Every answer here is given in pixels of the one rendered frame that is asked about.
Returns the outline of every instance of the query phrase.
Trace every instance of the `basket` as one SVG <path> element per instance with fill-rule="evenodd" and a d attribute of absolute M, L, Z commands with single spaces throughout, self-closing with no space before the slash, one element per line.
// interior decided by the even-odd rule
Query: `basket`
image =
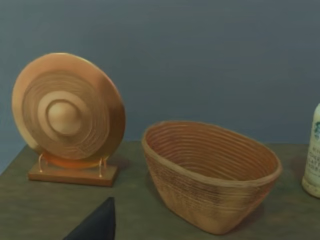
<path fill-rule="evenodd" d="M 215 235 L 251 213 L 282 172 L 277 156 L 263 144 L 201 122 L 156 123 L 145 131 L 142 147 L 165 205 Z"/>

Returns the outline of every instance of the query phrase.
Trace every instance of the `round metal disc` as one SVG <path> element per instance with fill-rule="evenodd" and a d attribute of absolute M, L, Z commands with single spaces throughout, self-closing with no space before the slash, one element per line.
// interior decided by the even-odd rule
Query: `round metal disc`
<path fill-rule="evenodd" d="M 44 55 L 22 70 L 12 112 L 26 143 L 62 167 L 96 165 L 116 150 L 125 131 L 124 105 L 111 79 L 68 53 Z"/>

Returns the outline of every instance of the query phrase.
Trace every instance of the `wooden table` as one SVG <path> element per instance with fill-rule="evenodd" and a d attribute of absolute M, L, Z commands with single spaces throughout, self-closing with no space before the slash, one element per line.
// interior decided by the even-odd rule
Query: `wooden table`
<path fill-rule="evenodd" d="M 139 142 L 124 142 L 110 160 L 121 167 L 113 188 L 28 181 L 37 155 L 25 147 L 0 176 L 0 240 L 61 240 L 112 196 L 116 240 L 318 240 L 320 199 L 300 183 L 308 146 L 269 147 L 283 163 L 280 179 L 263 204 L 224 236 L 197 229 L 163 205 Z"/>

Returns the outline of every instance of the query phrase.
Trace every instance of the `white bottle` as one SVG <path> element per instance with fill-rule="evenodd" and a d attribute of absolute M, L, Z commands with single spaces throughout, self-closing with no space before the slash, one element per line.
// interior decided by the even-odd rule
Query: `white bottle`
<path fill-rule="evenodd" d="M 310 195 L 320 198 L 320 104 L 313 115 L 302 186 Z"/>

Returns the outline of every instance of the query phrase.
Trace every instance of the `gray wall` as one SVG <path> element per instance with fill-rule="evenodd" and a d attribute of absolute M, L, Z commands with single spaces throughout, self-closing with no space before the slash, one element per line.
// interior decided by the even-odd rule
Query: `gray wall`
<path fill-rule="evenodd" d="M 87 58 L 111 77 L 127 140 L 186 119 L 307 143 L 320 102 L 319 1 L 0 0 L 3 163 L 24 144 L 10 110 L 15 79 L 50 52 Z"/>

